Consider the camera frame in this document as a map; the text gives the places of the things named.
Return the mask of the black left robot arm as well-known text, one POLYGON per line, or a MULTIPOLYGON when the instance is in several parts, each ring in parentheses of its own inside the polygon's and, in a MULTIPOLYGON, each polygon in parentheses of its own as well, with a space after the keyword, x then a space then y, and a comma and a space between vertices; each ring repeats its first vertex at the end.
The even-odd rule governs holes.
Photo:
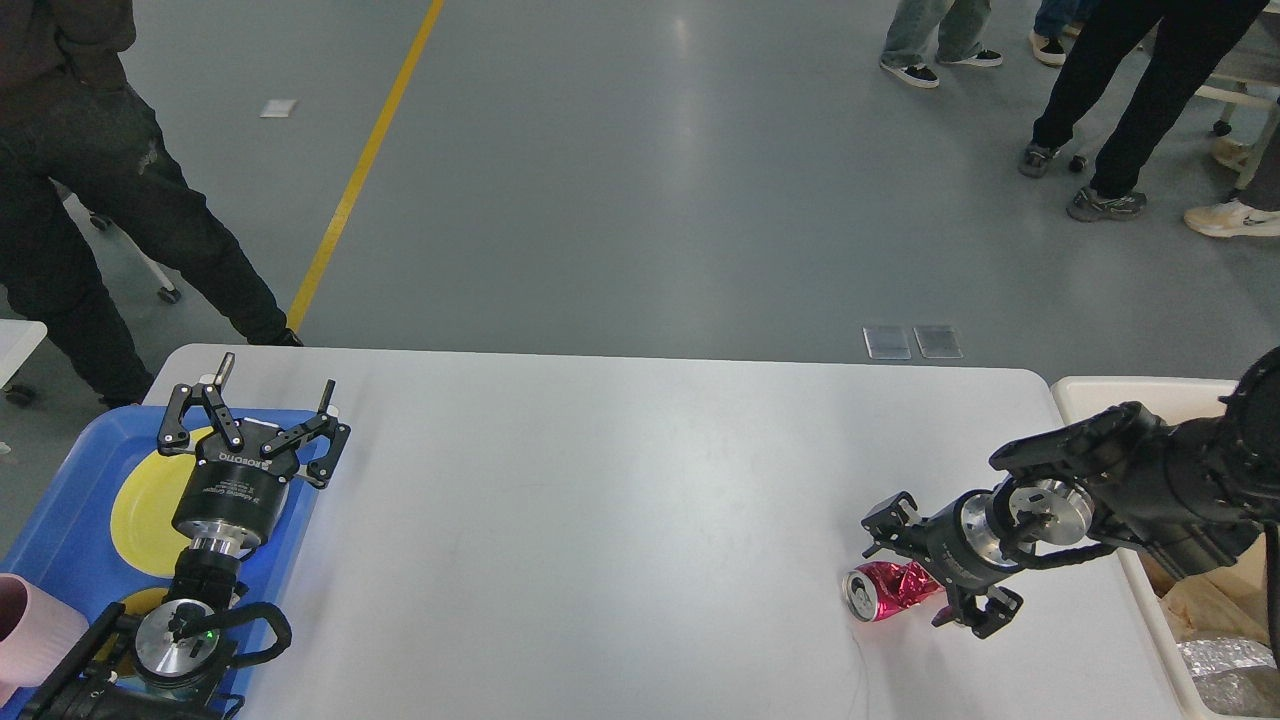
POLYGON ((5 719, 230 719, 292 642, 275 601, 351 429, 230 409, 234 357, 165 407, 92 421, 3 560, 5 719))

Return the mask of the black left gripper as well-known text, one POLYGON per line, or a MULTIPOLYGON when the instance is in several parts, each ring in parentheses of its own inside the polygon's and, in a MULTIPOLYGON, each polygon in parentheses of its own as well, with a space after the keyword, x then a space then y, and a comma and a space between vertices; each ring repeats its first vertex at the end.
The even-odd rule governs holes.
POLYGON ((175 506, 172 527, 195 539, 220 525, 243 547, 257 547, 269 542, 285 506, 289 487, 282 478, 302 477, 314 488, 329 487, 349 438, 349 425, 330 410, 337 383, 329 379, 308 420, 287 430, 239 430, 221 396, 234 364, 236 355, 227 352, 212 380, 173 387, 156 443, 161 456, 195 454, 184 418, 195 407, 205 413, 214 432, 196 445, 197 464, 175 506), (328 451, 300 464, 296 451, 316 438, 326 439, 328 451))

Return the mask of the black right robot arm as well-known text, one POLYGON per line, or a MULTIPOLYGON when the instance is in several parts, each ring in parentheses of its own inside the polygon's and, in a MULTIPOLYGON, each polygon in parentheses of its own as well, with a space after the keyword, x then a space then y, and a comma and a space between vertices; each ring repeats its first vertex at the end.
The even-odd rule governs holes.
POLYGON ((1005 473, 931 516, 901 492, 863 519, 872 552, 919 562, 947 603, 934 616, 978 638, 1006 626, 1021 596, 1004 587, 1024 570, 1048 570, 1140 551, 1180 580, 1231 566, 1266 546, 1267 638, 1277 646, 1277 351, 1222 397, 1221 416, 1167 424, 1124 402, 998 448, 1005 473))

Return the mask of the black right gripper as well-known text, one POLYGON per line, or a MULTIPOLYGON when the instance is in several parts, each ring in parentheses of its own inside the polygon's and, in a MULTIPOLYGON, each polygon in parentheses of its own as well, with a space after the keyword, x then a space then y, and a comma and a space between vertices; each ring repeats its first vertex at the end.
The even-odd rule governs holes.
POLYGON ((978 639, 1004 629, 1024 598, 995 585, 1021 570, 1005 557, 1001 538, 989 519, 992 489, 969 491, 933 516, 922 515, 914 497, 900 491, 877 503, 863 519, 872 559, 881 551, 920 561, 943 587, 947 606, 931 620, 934 628, 959 624, 978 639))

